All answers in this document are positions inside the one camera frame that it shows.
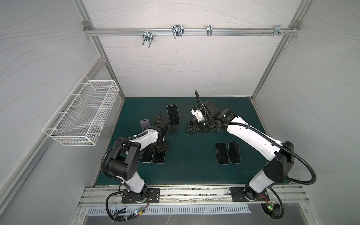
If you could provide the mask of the black phone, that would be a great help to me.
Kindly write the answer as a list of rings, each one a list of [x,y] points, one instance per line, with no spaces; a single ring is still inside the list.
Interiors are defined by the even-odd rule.
[[[178,114],[178,107],[177,105],[170,105],[167,106],[167,113],[169,117],[169,123],[171,126],[179,125],[180,118]]]

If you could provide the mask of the purple round stand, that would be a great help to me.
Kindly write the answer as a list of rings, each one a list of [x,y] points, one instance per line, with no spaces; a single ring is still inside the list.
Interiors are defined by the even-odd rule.
[[[148,119],[140,120],[141,129],[145,130],[150,126],[150,121]]]

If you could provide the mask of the purple phone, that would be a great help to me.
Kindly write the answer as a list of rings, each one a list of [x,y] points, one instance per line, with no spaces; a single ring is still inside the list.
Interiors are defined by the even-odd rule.
[[[154,151],[153,163],[154,164],[163,164],[165,162],[166,152],[164,151]]]
[[[216,143],[216,154],[217,154],[217,163],[220,165],[228,165],[228,153],[227,153],[227,145],[223,142]]]

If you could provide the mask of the white edged phone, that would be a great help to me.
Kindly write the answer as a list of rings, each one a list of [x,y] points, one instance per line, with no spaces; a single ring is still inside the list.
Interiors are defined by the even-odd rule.
[[[241,163],[240,146],[237,142],[228,143],[229,162],[233,164]]]

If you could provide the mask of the black folding phone stand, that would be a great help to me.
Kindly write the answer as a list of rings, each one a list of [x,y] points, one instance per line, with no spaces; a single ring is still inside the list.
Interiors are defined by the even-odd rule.
[[[161,121],[162,121],[162,115],[156,116],[154,119],[154,126],[157,127]]]

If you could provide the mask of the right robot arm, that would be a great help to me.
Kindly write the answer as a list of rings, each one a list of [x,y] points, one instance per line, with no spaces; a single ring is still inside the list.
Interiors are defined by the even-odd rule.
[[[265,203],[261,207],[264,213],[272,219],[281,219],[285,212],[282,200],[278,194],[275,195],[277,203],[267,199],[265,197],[267,190],[275,193],[273,186],[285,180],[302,185],[314,184],[317,180],[314,169],[294,152],[294,145],[290,141],[281,142],[266,135],[231,110],[219,111],[211,101],[203,102],[197,91],[195,91],[195,96],[197,106],[191,110],[194,119],[187,124],[185,132],[192,135],[210,133],[214,130],[227,131],[264,156],[268,163],[262,170],[254,175],[244,187],[232,187],[229,190],[236,201],[243,199],[247,202],[255,202],[263,199]],[[308,169],[311,174],[310,180],[301,181],[288,176],[295,159]]]

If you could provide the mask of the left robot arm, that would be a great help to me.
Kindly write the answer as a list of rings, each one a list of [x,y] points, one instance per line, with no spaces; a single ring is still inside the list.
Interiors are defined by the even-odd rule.
[[[153,188],[148,190],[147,183],[137,172],[137,167],[141,151],[149,149],[149,151],[159,153],[162,160],[169,151],[169,142],[165,140],[169,124],[162,120],[162,115],[163,112],[160,111],[155,125],[144,127],[140,134],[128,138],[117,138],[115,144],[110,147],[101,160],[100,169],[104,176],[118,181],[125,187],[124,190],[118,190],[106,197],[106,213],[112,222],[134,219],[143,214],[151,202],[158,203],[158,193]],[[146,203],[146,206],[128,216],[125,215],[127,208],[112,213],[109,209],[109,199],[121,194],[128,197],[133,203]]]

